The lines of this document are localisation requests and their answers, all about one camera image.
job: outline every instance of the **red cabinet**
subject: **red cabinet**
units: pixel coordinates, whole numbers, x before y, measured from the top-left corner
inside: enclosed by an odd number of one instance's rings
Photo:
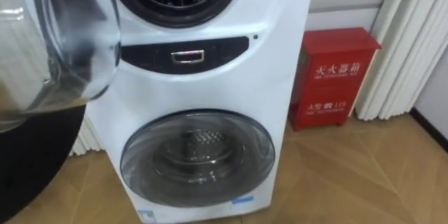
[[[293,129],[343,125],[379,48],[363,28],[306,31],[289,113]]]

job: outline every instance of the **floor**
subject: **floor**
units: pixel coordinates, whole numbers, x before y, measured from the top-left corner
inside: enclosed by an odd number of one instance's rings
[[[70,157],[8,224],[137,224],[105,153]],[[408,115],[288,126],[270,208],[201,224],[445,224],[448,154]]]

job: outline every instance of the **white washing machine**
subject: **white washing machine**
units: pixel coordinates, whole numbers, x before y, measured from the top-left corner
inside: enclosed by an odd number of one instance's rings
[[[310,0],[118,0],[122,60],[87,106],[143,223],[270,205]]]

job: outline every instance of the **blue sticker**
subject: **blue sticker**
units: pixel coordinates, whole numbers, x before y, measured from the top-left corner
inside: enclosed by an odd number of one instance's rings
[[[137,210],[142,223],[157,223],[154,212],[151,210]]]
[[[246,202],[251,202],[251,201],[253,201],[253,196],[240,197],[238,199],[232,200],[232,204],[241,204],[241,203],[246,203]]]

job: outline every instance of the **baseboard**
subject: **baseboard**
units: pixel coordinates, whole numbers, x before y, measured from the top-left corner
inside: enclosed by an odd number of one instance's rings
[[[448,153],[448,139],[440,133],[418,110],[412,108],[409,113],[422,128]]]

